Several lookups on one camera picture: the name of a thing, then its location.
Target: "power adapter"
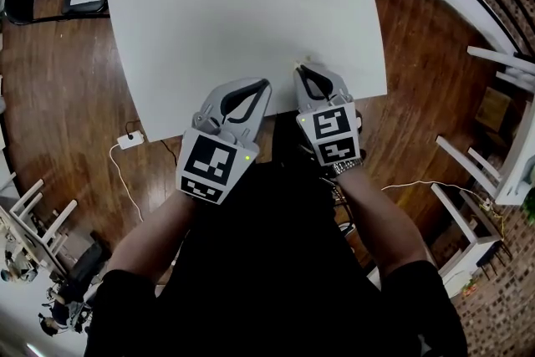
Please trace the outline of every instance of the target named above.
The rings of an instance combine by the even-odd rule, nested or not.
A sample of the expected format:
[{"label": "power adapter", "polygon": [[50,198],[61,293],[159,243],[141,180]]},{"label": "power adapter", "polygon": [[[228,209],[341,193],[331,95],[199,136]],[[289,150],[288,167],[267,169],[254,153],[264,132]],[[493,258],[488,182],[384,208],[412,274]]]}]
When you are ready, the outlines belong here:
[{"label": "power adapter", "polygon": [[145,137],[141,131],[133,131],[131,133],[122,135],[117,139],[117,143],[122,150],[129,149],[130,147],[138,146],[145,141]]}]

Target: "hardwood floor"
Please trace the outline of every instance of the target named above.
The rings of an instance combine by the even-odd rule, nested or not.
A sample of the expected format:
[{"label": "hardwood floor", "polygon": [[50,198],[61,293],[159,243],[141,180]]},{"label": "hardwood floor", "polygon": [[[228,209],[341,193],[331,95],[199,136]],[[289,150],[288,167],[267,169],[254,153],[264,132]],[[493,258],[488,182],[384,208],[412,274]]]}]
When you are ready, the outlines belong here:
[{"label": "hardwood floor", "polygon": [[[40,14],[55,13],[60,2],[38,0],[36,8]],[[495,69],[470,57],[466,46],[487,44],[441,0],[376,2],[389,93],[356,103],[364,117],[366,169],[379,186],[417,179],[462,185],[468,175],[435,138],[443,135],[460,149],[473,143],[473,118]],[[39,178],[45,181],[36,213],[50,220],[54,208],[75,198],[79,206],[68,227],[81,224],[116,245],[138,219],[108,151],[137,114],[110,20],[26,27],[5,23],[0,67],[8,106],[7,152],[18,183],[27,190]],[[272,129],[267,121],[264,161]],[[178,138],[166,142],[178,153]],[[174,191],[175,166],[161,143],[115,150],[114,155],[144,214]],[[424,236],[433,233],[444,214],[428,186],[387,192]],[[356,236],[352,243],[365,262]]]}]

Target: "wristwatch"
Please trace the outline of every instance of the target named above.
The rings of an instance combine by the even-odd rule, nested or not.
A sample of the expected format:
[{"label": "wristwatch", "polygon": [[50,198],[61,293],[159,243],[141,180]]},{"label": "wristwatch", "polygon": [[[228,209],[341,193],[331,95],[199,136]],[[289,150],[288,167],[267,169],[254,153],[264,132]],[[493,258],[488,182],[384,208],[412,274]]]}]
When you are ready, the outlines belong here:
[{"label": "wristwatch", "polygon": [[357,158],[356,160],[337,162],[336,164],[332,164],[331,166],[333,167],[334,174],[336,176],[339,176],[344,171],[347,171],[356,166],[362,166],[363,164],[364,162],[362,161],[362,158]]}]

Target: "forearm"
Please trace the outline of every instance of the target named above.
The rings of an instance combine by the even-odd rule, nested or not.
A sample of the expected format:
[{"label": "forearm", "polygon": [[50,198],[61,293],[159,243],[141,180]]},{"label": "forearm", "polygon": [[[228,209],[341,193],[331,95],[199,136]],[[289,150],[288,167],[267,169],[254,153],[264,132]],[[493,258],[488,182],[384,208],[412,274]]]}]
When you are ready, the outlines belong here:
[{"label": "forearm", "polygon": [[360,238],[384,278],[396,268],[426,260],[416,225],[367,177],[362,167],[338,176]]},{"label": "forearm", "polygon": [[117,246],[108,271],[121,269],[156,283],[171,265],[193,220],[196,202],[174,192]]}]

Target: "white cable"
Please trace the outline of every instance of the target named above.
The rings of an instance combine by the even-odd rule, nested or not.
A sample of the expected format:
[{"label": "white cable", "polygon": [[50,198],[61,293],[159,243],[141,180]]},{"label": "white cable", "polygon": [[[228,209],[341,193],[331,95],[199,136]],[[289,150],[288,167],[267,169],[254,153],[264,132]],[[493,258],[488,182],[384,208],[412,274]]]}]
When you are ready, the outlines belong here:
[{"label": "white cable", "polygon": [[141,216],[141,210],[140,210],[140,208],[138,207],[138,205],[135,203],[135,201],[132,199],[132,195],[130,194],[130,191],[128,190],[128,186],[126,185],[125,180],[123,179],[123,176],[120,174],[120,168],[119,168],[119,166],[117,165],[117,162],[115,162],[114,157],[111,155],[111,151],[112,151],[113,149],[115,149],[118,145],[119,145],[119,144],[117,144],[117,145],[115,145],[115,146],[111,146],[111,148],[110,148],[110,159],[111,159],[111,161],[114,163],[114,165],[117,167],[117,171],[119,172],[119,178],[120,178],[120,180],[122,181],[123,186],[124,186],[125,189],[126,189],[126,193],[128,194],[129,199],[132,201],[132,204],[134,204],[134,205],[135,205],[135,208],[137,208],[137,212],[138,212],[138,214],[140,215],[140,220],[143,222],[143,217]]},{"label": "white cable", "polygon": [[441,181],[422,181],[422,180],[417,180],[417,181],[412,181],[411,183],[403,183],[402,185],[389,185],[389,186],[385,186],[383,189],[381,189],[381,191],[384,191],[385,189],[389,189],[391,187],[405,187],[405,186],[412,186],[412,185],[416,185],[418,183],[421,183],[423,185],[432,185],[433,183],[436,183],[437,185],[443,185],[443,186],[450,186],[450,187],[456,187],[457,189],[461,189],[462,191],[465,191],[465,192],[468,192],[468,193],[471,193],[472,195],[474,195],[480,202],[482,202],[483,204],[485,203],[485,200],[483,198],[481,198],[479,195],[477,195],[475,192],[473,191],[469,191],[468,189],[465,189],[464,187],[460,187],[460,186],[457,186],[457,185],[447,185],[446,183],[442,183]]}]

